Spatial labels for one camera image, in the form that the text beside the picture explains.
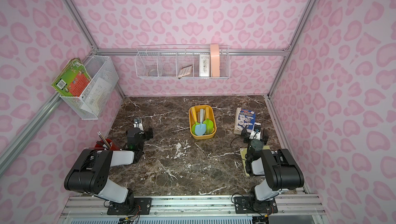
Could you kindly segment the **light blue shovel white handle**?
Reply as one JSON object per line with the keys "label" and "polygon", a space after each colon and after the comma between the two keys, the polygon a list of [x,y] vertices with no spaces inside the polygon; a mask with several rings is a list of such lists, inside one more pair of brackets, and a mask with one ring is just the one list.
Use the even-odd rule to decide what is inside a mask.
{"label": "light blue shovel white handle", "polygon": [[200,110],[200,122],[196,126],[196,134],[197,134],[197,136],[203,136],[205,134],[206,125],[203,124],[204,117],[205,117],[205,110],[201,109]]}

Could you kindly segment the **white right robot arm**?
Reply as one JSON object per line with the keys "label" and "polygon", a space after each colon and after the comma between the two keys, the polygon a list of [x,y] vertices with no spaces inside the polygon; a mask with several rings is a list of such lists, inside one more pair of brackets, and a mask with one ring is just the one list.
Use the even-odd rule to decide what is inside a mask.
{"label": "white right robot arm", "polygon": [[283,192],[303,187],[303,173],[289,150],[265,149],[268,137],[262,135],[257,128],[251,132],[244,128],[241,136],[247,143],[246,155],[242,157],[245,161],[245,172],[249,176],[264,177],[250,191],[253,202],[269,201]]}

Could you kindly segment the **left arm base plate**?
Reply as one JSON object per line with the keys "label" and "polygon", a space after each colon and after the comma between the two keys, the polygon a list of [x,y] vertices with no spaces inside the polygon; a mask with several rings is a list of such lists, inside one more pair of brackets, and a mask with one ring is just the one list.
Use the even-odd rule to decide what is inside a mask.
{"label": "left arm base plate", "polygon": [[110,202],[107,210],[107,215],[149,215],[152,206],[152,200],[153,199],[149,197],[138,197],[134,198],[132,203],[128,201],[126,201],[125,203]]}

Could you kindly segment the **large green shovel yellow handle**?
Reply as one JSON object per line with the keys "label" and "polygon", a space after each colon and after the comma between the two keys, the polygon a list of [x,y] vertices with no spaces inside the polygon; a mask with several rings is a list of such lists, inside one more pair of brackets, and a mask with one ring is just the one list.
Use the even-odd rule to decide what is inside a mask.
{"label": "large green shovel yellow handle", "polygon": [[203,124],[206,125],[205,135],[212,134],[214,131],[214,123],[209,119],[210,109],[209,107],[205,108],[205,120]]}

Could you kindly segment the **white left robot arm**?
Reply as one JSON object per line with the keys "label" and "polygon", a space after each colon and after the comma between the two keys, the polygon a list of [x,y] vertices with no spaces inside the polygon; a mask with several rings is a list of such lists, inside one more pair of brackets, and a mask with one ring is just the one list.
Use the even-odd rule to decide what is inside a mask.
{"label": "white left robot arm", "polygon": [[133,205],[133,191],[110,180],[110,169],[137,164],[144,154],[145,142],[152,139],[154,134],[152,128],[144,131],[134,127],[126,132],[126,137],[127,146],[124,150],[83,150],[67,174],[64,188],[112,203]]}

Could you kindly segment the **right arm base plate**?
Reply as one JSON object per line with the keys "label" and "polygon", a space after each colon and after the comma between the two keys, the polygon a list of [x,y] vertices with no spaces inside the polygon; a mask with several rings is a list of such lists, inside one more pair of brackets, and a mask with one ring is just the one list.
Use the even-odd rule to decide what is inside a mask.
{"label": "right arm base plate", "polygon": [[236,214],[261,214],[271,215],[278,213],[275,199],[269,201],[254,201],[248,196],[234,196],[232,203],[235,206]]}

